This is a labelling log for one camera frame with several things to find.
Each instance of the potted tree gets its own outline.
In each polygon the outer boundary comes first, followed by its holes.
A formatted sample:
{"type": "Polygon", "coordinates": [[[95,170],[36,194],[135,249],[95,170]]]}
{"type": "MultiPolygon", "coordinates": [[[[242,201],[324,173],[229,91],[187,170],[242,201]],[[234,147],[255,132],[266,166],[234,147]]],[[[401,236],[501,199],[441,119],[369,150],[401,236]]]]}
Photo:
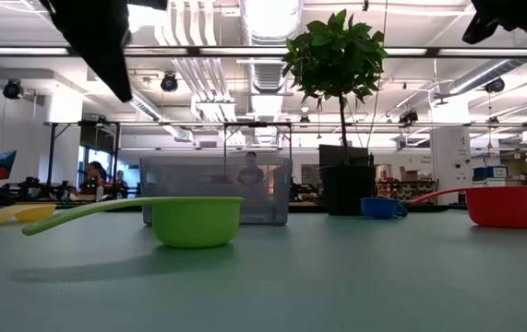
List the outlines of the potted tree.
{"type": "Polygon", "coordinates": [[[325,203],[331,215],[359,215],[360,197],[371,196],[376,186],[373,166],[352,166],[349,159],[345,107],[347,95],[364,98],[378,91],[383,72],[382,60],[388,56],[381,43],[381,31],[370,36],[372,27],[365,23],[353,24],[353,15],[345,19],[347,11],[331,15],[328,23],[308,23],[308,32],[287,41],[287,64],[283,75],[293,75],[293,86],[299,86],[307,98],[323,100],[337,98],[341,114],[343,165],[320,170],[325,203]]]}

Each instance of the man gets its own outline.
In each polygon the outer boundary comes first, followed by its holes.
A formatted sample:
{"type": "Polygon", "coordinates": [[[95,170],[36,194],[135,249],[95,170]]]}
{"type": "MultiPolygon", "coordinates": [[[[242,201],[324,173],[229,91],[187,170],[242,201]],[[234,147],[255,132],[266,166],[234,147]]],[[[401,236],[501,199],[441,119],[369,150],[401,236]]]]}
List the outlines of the man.
{"type": "Polygon", "coordinates": [[[258,184],[263,181],[265,174],[257,167],[257,153],[249,151],[246,153],[246,168],[238,173],[239,184],[258,184]]]}

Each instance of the monitor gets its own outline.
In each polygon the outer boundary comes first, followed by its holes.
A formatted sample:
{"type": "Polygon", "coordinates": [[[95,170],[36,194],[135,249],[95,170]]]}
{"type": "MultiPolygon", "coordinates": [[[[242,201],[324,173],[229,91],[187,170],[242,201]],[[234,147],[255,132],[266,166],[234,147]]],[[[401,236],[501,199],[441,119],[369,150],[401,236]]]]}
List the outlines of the monitor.
{"type": "MultiPolygon", "coordinates": [[[[348,148],[349,162],[353,166],[373,166],[373,158],[368,154],[367,148],[348,148]]],[[[342,166],[345,164],[344,151],[341,146],[318,146],[320,167],[342,166]]]]}
{"type": "Polygon", "coordinates": [[[11,175],[11,170],[13,170],[13,164],[15,163],[15,157],[17,156],[17,151],[8,151],[0,154],[0,180],[8,179],[11,175]]]}

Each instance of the blue cup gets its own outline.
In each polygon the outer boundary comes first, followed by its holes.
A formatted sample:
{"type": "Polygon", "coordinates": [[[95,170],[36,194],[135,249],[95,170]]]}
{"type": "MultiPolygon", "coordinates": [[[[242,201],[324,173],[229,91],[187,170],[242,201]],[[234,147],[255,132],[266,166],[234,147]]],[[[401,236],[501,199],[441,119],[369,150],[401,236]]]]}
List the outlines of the blue cup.
{"type": "Polygon", "coordinates": [[[362,198],[362,215],[375,219],[406,217],[407,210],[396,199],[371,197],[362,198]]]}

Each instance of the red ladle handle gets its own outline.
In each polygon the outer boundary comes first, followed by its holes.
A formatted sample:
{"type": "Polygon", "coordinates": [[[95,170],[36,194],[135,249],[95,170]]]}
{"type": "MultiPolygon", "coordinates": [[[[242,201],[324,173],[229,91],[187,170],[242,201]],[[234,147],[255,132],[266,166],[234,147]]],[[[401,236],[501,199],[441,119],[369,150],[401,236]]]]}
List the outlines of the red ladle handle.
{"type": "Polygon", "coordinates": [[[466,191],[466,190],[469,190],[469,189],[472,189],[472,188],[456,188],[456,189],[443,190],[443,191],[440,191],[440,192],[435,192],[435,193],[419,196],[416,199],[414,199],[411,202],[411,204],[417,205],[417,204],[419,204],[419,203],[421,203],[421,202],[423,202],[423,201],[425,201],[427,199],[431,199],[433,197],[437,197],[437,196],[444,195],[444,194],[463,192],[463,191],[466,191]]]}

